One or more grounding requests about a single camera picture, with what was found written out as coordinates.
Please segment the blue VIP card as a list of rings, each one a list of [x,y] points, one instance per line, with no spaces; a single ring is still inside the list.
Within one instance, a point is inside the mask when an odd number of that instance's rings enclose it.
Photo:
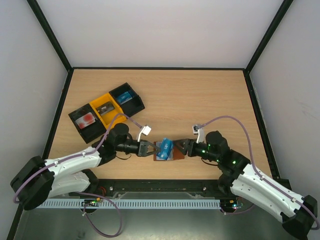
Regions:
[[[161,152],[156,154],[157,161],[170,161],[173,159],[174,143],[168,138],[163,138],[162,141],[156,142],[156,145],[161,148]]]

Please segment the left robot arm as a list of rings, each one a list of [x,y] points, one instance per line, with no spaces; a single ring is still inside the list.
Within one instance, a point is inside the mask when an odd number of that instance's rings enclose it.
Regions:
[[[141,138],[150,131],[151,128],[145,125],[137,139],[133,139],[129,127],[117,123],[101,140],[82,151],[53,159],[43,159],[39,155],[30,158],[10,182],[13,202],[29,211],[52,197],[94,192],[99,181],[91,169],[115,159],[118,152],[148,157],[161,151],[160,147]]]

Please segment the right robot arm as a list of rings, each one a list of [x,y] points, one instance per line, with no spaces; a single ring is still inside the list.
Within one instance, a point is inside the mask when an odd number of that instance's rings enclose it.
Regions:
[[[183,155],[217,163],[222,172],[218,179],[218,191],[222,195],[233,194],[250,201],[281,222],[291,236],[306,239],[318,214],[314,197],[295,193],[270,178],[248,158],[231,149],[219,131],[209,132],[204,142],[186,138],[173,144]]]

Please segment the brown leather card holder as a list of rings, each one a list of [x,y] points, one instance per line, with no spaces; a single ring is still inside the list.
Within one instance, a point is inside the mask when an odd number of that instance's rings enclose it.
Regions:
[[[153,155],[154,161],[176,161],[182,160],[185,156],[174,146],[174,142],[168,138],[163,141],[155,141],[155,146],[160,148],[160,152]]]

